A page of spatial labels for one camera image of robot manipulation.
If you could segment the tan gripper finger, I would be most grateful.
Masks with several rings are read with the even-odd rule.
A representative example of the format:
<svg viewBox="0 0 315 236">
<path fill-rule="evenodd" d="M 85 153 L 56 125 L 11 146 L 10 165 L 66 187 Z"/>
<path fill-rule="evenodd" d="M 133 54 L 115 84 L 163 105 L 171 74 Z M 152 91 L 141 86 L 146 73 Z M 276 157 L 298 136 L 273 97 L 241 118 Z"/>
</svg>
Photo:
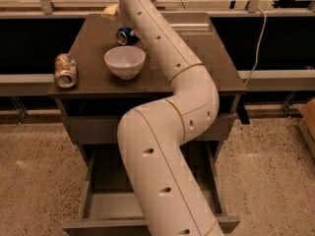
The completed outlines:
<svg viewBox="0 0 315 236">
<path fill-rule="evenodd" d="M 118 15 L 118 5 L 112 4 L 107 6 L 101 13 L 103 17 L 116 17 Z"/>
</svg>

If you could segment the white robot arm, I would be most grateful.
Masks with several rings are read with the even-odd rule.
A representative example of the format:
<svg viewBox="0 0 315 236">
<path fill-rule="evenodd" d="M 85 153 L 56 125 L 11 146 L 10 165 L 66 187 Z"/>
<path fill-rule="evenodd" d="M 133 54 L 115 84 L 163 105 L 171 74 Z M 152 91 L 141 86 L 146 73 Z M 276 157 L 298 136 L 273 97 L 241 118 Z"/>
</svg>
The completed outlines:
<svg viewBox="0 0 315 236">
<path fill-rule="evenodd" d="M 121 157 L 151 236 L 224 236 L 180 149 L 218 115 L 212 77 L 153 0 L 119 0 L 103 13 L 133 24 L 173 90 L 170 97 L 129 110 L 117 129 Z"/>
</svg>

